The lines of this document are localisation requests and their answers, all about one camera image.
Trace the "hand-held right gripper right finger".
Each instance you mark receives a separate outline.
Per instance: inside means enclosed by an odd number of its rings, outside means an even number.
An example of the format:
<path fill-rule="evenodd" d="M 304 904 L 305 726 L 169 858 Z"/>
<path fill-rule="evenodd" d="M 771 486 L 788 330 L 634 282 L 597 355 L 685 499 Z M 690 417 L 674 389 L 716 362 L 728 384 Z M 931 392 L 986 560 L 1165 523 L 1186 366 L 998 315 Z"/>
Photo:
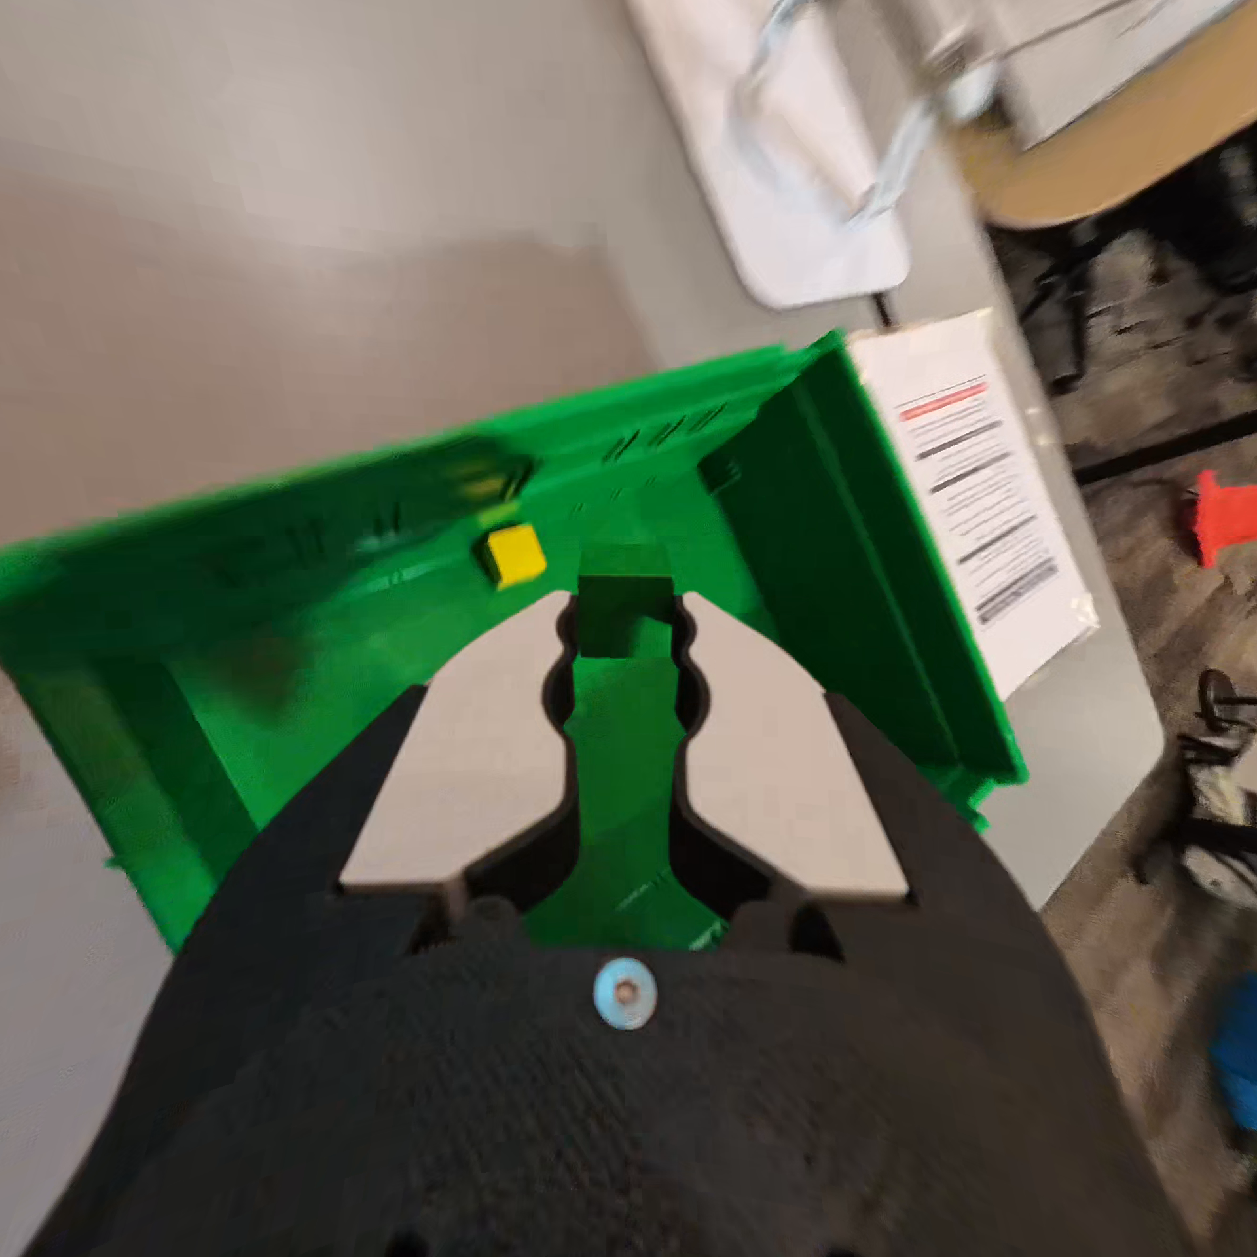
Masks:
<path fill-rule="evenodd" d="M 731 924 L 748 904 L 901 905 L 910 888 L 830 696 L 697 592 L 673 603 L 669 866 Z"/>

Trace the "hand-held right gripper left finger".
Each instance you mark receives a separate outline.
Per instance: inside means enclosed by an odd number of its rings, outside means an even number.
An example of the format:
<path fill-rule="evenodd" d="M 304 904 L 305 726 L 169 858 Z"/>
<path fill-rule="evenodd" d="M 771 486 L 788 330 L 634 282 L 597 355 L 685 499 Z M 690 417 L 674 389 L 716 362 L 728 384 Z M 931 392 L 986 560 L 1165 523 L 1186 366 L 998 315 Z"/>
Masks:
<path fill-rule="evenodd" d="M 422 692 L 342 867 L 346 893 L 418 892 L 526 913 L 579 861 L 577 600 L 556 591 L 477 637 Z"/>

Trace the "small yellow cube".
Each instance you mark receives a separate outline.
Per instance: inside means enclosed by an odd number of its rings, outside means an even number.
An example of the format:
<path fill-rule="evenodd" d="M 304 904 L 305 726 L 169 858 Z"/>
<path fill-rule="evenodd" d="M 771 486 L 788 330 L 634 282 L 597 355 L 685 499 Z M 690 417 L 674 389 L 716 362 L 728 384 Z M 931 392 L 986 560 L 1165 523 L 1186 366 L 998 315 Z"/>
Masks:
<path fill-rule="evenodd" d="M 526 523 L 501 526 L 486 532 L 477 544 L 477 558 L 496 591 L 536 583 L 549 569 L 538 533 Z"/>

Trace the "small green cube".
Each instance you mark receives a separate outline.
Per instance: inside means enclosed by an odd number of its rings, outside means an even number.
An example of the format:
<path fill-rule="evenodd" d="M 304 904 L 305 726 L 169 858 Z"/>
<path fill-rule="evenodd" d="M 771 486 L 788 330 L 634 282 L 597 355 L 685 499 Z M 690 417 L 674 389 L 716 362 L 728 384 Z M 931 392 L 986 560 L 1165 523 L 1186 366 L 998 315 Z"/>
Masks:
<path fill-rule="evenodd" d="M 670 659 L 676 594 L 666 574 L 581 574 L 576 642 L 585 659 Z"/>

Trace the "green plastic bin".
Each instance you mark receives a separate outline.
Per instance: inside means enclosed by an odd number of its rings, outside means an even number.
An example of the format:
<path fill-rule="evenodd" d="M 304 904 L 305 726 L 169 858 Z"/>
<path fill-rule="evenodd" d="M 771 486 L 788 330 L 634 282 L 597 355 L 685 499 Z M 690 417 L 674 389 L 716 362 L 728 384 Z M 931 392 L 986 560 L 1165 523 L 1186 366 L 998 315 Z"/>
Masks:
<path fill-rule="evenodd" d="M 477 557 L 536 529 L 545 575 Z M 837 333 L 3 549 L 3 670 L 177 954 L 259 832 L 401 696 L 583 574 L 778 643 L 978 832 L 1029 780 Z"/>

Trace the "grey desk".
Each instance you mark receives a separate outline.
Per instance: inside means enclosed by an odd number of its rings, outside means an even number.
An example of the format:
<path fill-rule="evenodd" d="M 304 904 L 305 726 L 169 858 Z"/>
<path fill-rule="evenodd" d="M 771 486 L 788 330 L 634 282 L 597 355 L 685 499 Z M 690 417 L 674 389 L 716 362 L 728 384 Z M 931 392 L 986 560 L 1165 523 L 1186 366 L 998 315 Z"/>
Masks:
<path fill-rule="evenodd" d="M 622 3 L 3 3 L 3 546 L 659 370 L 876 324 L 732 272 Z M 1044 908 L 1163 731 L 941 142 L 900 323 L 989 308 L 1100 628 L 1013 694 L 987 842 Z M 170 955 L 3 672 L 3 1255 Z"/>

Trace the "printed paper sheet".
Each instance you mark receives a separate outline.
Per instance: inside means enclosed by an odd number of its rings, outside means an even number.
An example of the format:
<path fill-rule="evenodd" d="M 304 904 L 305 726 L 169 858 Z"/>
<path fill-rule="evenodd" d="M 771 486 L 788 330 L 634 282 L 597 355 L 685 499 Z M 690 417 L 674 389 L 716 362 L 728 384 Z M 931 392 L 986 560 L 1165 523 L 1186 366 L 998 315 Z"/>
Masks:
<path fill-rule="evenodd" d="M 858 333 L 846 349 L 999 700 L 1097 628 L 990 311 Z"/>

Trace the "black office chair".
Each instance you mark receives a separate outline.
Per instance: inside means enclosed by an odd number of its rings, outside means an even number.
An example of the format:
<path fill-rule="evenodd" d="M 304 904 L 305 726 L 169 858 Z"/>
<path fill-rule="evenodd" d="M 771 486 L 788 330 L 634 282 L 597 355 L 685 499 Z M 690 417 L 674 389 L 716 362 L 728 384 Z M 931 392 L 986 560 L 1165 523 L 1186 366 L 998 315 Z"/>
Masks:
<path fill-rule="evenodd" d="M 1133 863 L 1140 886 L 1178 871 L 1219 904 L 1256 910 L 1256 698 L 1206 668 L 1198 681 L 1202 731 L 1182 734 L 1177 763 L 1185 810 Z"/>

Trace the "orange traffic cone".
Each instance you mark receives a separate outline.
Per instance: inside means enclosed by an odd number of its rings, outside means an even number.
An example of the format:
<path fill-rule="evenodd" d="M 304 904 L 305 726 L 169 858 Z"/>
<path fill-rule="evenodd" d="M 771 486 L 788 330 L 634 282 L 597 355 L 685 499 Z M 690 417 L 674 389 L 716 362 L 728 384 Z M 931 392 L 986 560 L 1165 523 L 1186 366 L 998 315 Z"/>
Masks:
<path fill-rule="evenodd" d="M 1256 485 L 1226 485 L 1205 469 L 1189 494 L 1185 520 L 1199 566 L 1216 569 L 1222 553 L 1256 543 Z"/>

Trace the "blue object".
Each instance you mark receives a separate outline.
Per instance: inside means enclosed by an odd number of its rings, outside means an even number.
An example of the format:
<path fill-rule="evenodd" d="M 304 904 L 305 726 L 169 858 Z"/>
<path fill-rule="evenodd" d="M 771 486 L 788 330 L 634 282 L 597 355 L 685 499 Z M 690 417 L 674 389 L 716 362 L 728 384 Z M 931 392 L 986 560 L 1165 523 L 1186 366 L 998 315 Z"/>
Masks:
<path fill-rule="evenodd" d="M 1256 1134 L 1256 972 L 1227 988 L 1209 1041 L 1209 1060 L 1223 1107 L 1237 1133 Z"/>

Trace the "illustrated instruction sheet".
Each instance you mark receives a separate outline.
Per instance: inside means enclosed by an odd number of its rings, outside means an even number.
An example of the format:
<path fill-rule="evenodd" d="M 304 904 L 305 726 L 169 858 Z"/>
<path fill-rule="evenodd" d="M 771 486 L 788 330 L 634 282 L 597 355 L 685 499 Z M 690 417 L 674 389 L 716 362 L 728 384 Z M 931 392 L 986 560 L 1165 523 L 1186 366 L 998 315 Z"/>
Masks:
<path fill-rule="evenodd" d="M 1237 2 L 991 2 L 1003 110 L 1045 143 L 1180 50 Z"/>

